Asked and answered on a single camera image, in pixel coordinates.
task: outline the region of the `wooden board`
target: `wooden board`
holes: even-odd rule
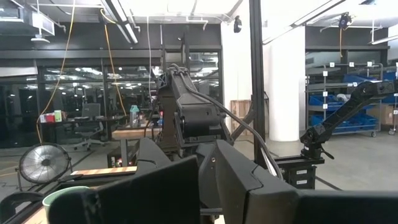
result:
[[[77,170],[77,171],[74,171],[71,175],[110,174],[110,173],[117,173],[117,172],[133,172],[136,170],[137,170],[137,167],[135,167],[135,166],[134,167],[117,167],[117,168],[108,168],[108,169]],[[48,224],[47,214],[45,212],[44,207],[39,208],[33,215],[31,215],[22,224]]]
[[[146,129],[147,133],[146,136],[152,136],[151,128]],[[154,135],[159,134],[160,129],[154,128]],[[112,138],[115,140],[122,140],[122,139],[139,139],[144,137],[144,130],[143,129],[135,129],[135,130],[116,130],[112,132]]]
[[[118,172],[134,172],[137,171],[136,166],[132,167],[115,167],[115,168],[107,168],[107,169],[92,169],[92,170],[77,170],[71,173],[71,175],[95,175],[95,174],[112,174]]]
[[[251,106],[251,100],[231,100],[231,112],[239,119],[243,119],[249,113],[250,106]],[[234,119],[232,119],[231,127],[233,132],[239,127],[239,123]],[[241,135],[246,136],[249,134],[251,134],[250,131],[245,129]]]

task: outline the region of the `wooden crate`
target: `wooden crate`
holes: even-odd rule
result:
[[[243,119],[249,113],[250,105],[251,105],[251,100],[231,100],[231,112],[239,119]],[[231,122],[232,122],[231,127],[233,132],[239,127],[239,123],[234,119],[232,119]],[[246,136],[249,134],[251,134],[250,131],[245,129],[241,135]]]

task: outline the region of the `fan grille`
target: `fan grille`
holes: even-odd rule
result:
[[[61,177],[69,166],[66,150],[55,144],[34,146],[21,157],[21,176],[35,184],[45,184]]]

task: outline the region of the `desk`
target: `desk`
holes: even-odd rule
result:
[[[110,169],[93,169],[93,170],[78,170],[74,171],[71,175],[83,174],[83,175],[95,175],[95,174],[111,174],[111,173],[121,173],[121,172],[134,172],[137,167],[118,167]],[[40,207],[35,213],[33,213],[29,218],[27,218],[22,224],[48,224],[47,214],[44,207]]]
[[[68,127],[72,128],[72,132],[74,132],[74,128],[76,124],[84,124],[84,123],[99,123],[102,122],[103,126],[106,127],[105,123],[119,123],[121,124],[124,119],[127,119],[127,116],[113,116],[113,117],[103,117],[103,118],[98,118],[98,119],[67,119],[65,121],[61,122],[51,122],[51,123],[41,123],[43,126],[49,126],[51,128],[51,134],[49,133],[49,139],[50,142],[54,141],[54,143],[57,143],[57,125],[64,125],[64,124],[69,124]]]
[[[120,140],[122,166],[128,166],[129,164],[129,162],[127,161],[127,141],[143,138],[144,129],[116,130],[112,132],[112,138],[115,140]],[[154,135],[159,134],[159,132],[160,128],[154,128]],[[152,136],[151,128],[146,129],[146,136]]]

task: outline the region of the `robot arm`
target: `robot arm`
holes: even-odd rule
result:
[[[321,124],[307,129],[300,138],[304,144],[301,154],[307,158],[319,159],[321,153],[325,153],[333,159],[333,156],[322,148],[322,143],[330,139],[332,131],[343,121],[352,117],[364,106],[383,99],[384,97],[398,93],[398,80],[382,82],[362,82],[351,94],[351,98]]]

